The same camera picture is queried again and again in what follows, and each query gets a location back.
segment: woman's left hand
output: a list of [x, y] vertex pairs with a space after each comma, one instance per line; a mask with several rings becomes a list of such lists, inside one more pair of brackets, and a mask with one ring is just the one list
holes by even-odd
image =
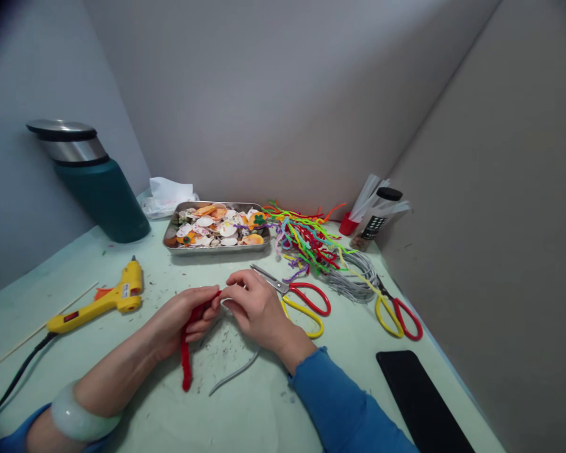
[[170, 357], [180, 348], [180, 333], [193, 308], [209, 301], [211, 303], [201, 319], [187, 327], [187, 342], [203, 338], [220, 313], [220, 300], [216, 297], [218, 289], [218, 285], [202, 286], [176, 294], [141, 327], [138, 333], [148, 339], [158, 361]]

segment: yellow glue gun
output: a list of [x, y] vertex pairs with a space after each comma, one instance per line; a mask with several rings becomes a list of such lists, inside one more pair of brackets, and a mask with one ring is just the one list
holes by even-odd
[[49, 332], [67, 333], [111, 308], [117, 308], [120, 313], [134, 311], [140, 307], [143, 290], [143, 269], [136, 257], [124, 268], [121, 280], [115, 288], [99, 288], [94, 296], [94, 302], [68, 315], [57, 315], [46, 324]]

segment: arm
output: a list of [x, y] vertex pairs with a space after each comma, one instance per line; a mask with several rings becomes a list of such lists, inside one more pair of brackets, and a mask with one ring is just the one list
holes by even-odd
[[[170, 299], [130, 338], [96, 364], [74, 388], [76, 402], [100, 417], [121, 412], [153, 368], [180, 347], [180, 331], [191, 311], [206, 300], [211, 306], [187, 327], [186, 341], [199, 340], [219, 313], [217, 286], [188, 289]], [[102, 442], [92, 444], [92, 450]], [[88, 445], [63, 435], [52, 421], [50, 407], [38, 410], [19, 430], [0, 440], [0, 451], [80, 452]]]
[[417, 453], [402, 431], [287, 319], [274, 288], [253, 271], [236, 272], [221, 299], [243, 333], [279, 357], [327, 452]]

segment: stainless steel bottle cap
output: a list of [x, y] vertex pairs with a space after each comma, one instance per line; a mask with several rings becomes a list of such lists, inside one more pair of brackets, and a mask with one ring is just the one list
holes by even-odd
[[63, 120], [33, 120], [27, 129], [36, 133], [44, 149], [59, 162], [90, 162], [107, 157], [96, 130], [87, 124]]

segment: light green tabletop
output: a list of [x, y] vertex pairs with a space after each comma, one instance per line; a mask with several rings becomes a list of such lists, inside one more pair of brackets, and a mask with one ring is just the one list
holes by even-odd
[[[121, 271], [136, 255], [144, 271], [142, 307], [122, 315], [110, 311], [53, 341], [32, 364], [10, 400], [0, 411], [0, 437], [11, 433], [57, 391], [79, 379], [113, 347], [143, 325], [176, 291], [195, 286], [225, 284], [226, 278], [251, 263], [282, 279], [293, 274], [271, 247], [261, 253], [221, 254], [206, 257], [172, 257], [162, 245], [167, 220], [152, 221], [149, 235], [133, 244], [110, 242], [98, 227], [72, 242], [0, 291], [0, 357], [34, 329], [76, 299], [92, 283], [108, 288], [119, 282]], [[336, 230], [334, 225], [329, 231]], [[346, 238], [340, 241], [347, 245]], [[381, 254], [371, 246], [369, 256], [393, 295], [400, 292], [388, 275]], [[302, 279], [317, 284], [329, 297], [331, 315], [322, 318], [323, 336], [331, 358], [358, 385], [377, 400], [390, 418], [410, 435], [386, 384], [375, 354], [379, 351], [412, 350], [447, 403], [477, 452], [502, 452], [496, 436], [469, 395], [458, 382], [428, 332], [419, 342], [396, 339], [379, 325], [372, 301], [354, 304], [339, 296], [313, 275]], [[94, 291], [71, 311], [92, 301]], [[314, 328], [306, 316], [289, 310], [305, 329]], [[240, 377], [208, 398], [221, 378], [248, 361], [256, 345], [245, 339], [232, 316], [223, 308], [223, 320], [203, 346], [191, 347], [194, 380], [189, 393], [181, 389], [180, 357], [162, 363], [127, 407], [109, 450], [125, 452], [319, 452], [322, 450], [313, 424], [281, 364], [267, 352]], [[406, 316], [409, 329], [413, 328]], [[45, 330], [0, 364], [0, 397], [25, 357], [44, 337]]]

